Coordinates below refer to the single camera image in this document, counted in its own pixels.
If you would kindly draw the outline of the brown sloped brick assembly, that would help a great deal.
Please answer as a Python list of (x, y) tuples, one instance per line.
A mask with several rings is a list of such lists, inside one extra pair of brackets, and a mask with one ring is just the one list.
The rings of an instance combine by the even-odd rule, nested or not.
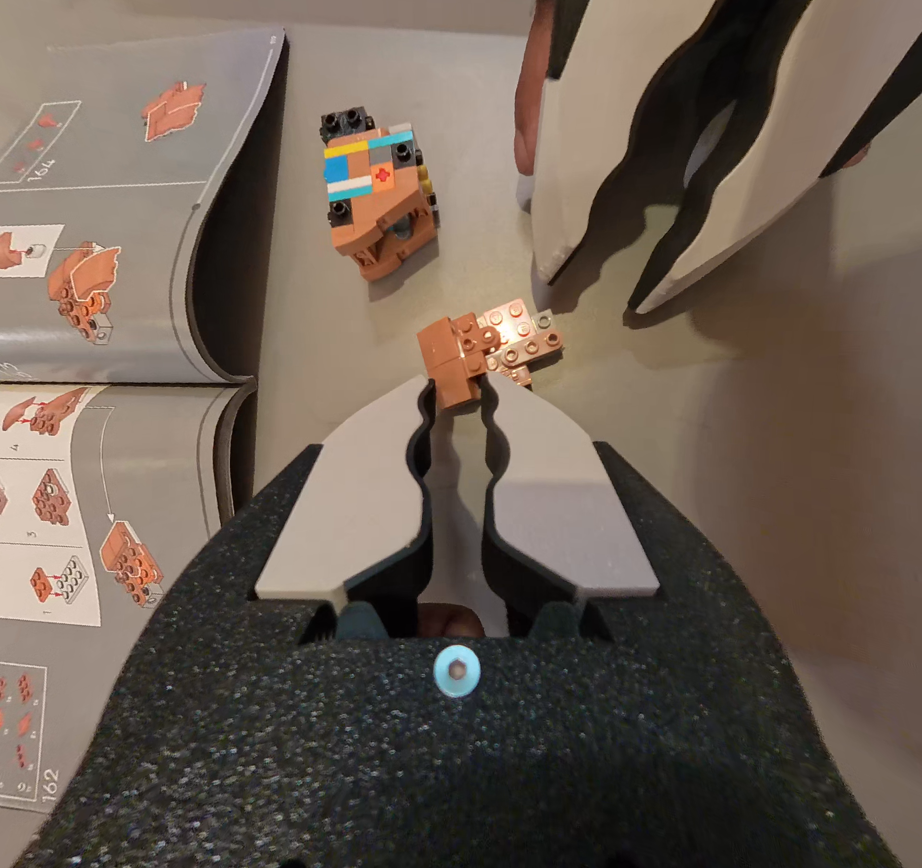
[(501, 346), (499, 330), (489, 323), (481, 325), (470, 312), (433, 322), (418, 332), (417, 339), (439, 410), (478, 401), (479, 378), (488, 372), (488, 356)]

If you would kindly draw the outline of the person's right hand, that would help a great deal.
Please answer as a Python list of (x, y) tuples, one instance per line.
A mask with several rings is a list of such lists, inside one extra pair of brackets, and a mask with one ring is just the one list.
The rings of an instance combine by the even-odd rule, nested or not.
[(556, 0), (536, 0), (514, 93), (513, 156), (522, 175), (534, 171), (542, 90), (547, 76)]

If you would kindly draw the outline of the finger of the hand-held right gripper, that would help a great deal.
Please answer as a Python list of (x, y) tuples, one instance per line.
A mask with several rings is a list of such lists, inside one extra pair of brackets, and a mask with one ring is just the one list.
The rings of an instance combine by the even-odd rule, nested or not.
[(920, 0), (777, 0), (710, 155), (628, 301), (640, 315), (755, 239), (920, 93)]
[(586, 234), (594, 199), (627, 161), (646, 95), (722, 0), (582, 0), (558, 77), (544, 82), (532, 236), (536, 276), (553, 284)]

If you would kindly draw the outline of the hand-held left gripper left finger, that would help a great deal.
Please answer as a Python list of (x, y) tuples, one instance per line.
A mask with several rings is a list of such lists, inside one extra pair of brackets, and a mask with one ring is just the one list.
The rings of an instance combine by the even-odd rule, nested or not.
[(416, 376), (320, 445), (256, 584), (260, 599), (415, 602), (433, 565), (435, 387)]

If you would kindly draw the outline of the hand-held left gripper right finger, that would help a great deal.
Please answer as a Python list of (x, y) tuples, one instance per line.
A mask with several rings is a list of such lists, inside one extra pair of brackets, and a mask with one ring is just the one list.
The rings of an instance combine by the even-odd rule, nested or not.
[(490, 589), (507, 605), (656, 595), (659, 580), (590, 436), (504, 375), (488, 375), (481, 391)]

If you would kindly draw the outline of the grey instruction booklet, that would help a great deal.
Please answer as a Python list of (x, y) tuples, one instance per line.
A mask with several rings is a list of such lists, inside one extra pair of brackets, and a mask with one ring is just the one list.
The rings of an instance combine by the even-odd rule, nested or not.
[(2, 146), (2, 837), (252, 492), (282, 28), (57, 49)]

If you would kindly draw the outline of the grey desk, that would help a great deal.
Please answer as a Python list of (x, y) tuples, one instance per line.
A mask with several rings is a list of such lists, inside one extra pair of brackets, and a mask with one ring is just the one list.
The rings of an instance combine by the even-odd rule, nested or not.
[[(260, 353), (255, 484), (422, 371), (416, 332), (515, 297), (565, 351), (534, 390), (608, 441), (732, 563), (788, 647), (836, 762), (920, 866), (920, 102), (649, 322), (623, 322), (672, 220), (602, 212), (533, 286), (515, 201), (524, 38), (291, 25)], [(332, 249), (318, 120), (410, 122), (440, 241), (368, 286)]]

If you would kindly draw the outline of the multicoloured brick model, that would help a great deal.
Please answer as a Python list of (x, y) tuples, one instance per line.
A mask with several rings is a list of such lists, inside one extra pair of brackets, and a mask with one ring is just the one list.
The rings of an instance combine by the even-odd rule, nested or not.
[(410, 123), (377, 126), (361, 105), (320, 118), (331, 242), (368, 283), (433, 242), (437, 195)]

